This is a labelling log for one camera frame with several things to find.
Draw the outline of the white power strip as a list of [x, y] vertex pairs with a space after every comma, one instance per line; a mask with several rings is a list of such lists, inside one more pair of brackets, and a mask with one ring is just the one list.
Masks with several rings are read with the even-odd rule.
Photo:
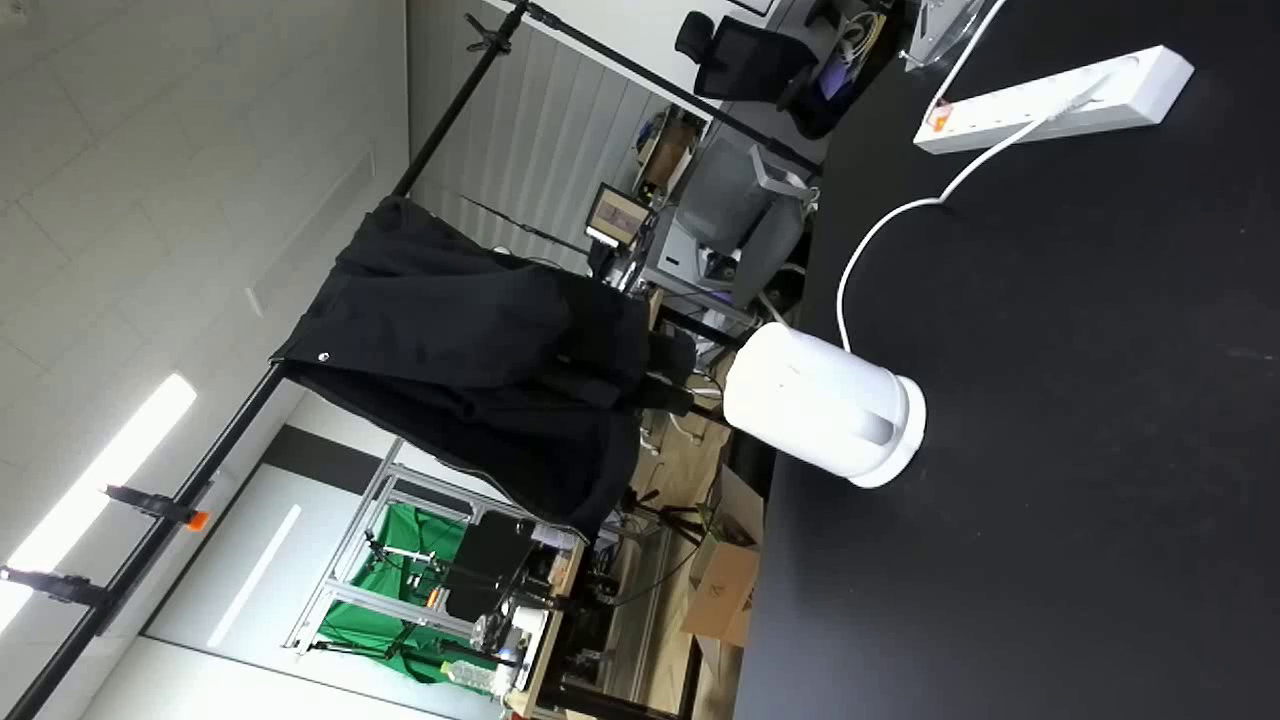
[[1151, 44], [1097, 65], [927, 109], [912, 144], [927, 156], [1158, 127], [1194, 65]]

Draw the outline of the black backdrop stand frame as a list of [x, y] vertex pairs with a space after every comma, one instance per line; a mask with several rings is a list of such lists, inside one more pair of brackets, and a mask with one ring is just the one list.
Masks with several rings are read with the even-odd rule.
[[30, 574], [111, 582], [146, 520], [284, 404], [271, 347], [325, 241], [410, 166], [410, 20], [441, 0], [3, 0], [0, 715], [91, 697], [118, 655]]

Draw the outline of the green cloth in cage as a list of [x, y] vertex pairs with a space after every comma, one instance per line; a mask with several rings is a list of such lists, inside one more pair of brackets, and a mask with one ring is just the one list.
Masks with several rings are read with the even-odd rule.
[[[390, 505], [372, 538], [375, 551], [353, 577], [357, 590], [423, 607], [452, 567], [464, 541], [461, 520], [436, 514]], [[476, 664], [490, 674], [466, 641], [441, 630], [383, 615], [375, 607], [357, 607], [334, 599], [320, 622], [320, 641], [333, 654], [375, 659], [414, 686], [448, 686], [455, 664]]]

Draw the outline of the brown cardboard box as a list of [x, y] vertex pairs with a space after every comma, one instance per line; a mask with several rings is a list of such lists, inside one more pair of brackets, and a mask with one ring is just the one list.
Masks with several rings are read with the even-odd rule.
[[749, 646], [761, 551], [705, 541], [686, 577], [684, 630], [697, 641]]

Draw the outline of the grey metal cage frame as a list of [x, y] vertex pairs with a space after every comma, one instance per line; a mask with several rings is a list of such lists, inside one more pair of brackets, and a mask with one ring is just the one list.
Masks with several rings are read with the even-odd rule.
[[584, 538], [400, 462], [375, 464], [288, 648], [387, 664], [414, 686], [526, 697]]

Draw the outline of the black hanging cloth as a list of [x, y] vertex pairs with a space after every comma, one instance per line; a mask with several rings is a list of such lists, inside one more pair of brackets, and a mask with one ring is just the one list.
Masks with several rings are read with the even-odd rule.
[[387, 195], [276, 361], [291, 383], [594, 532], [636, 464], [644, 304]]

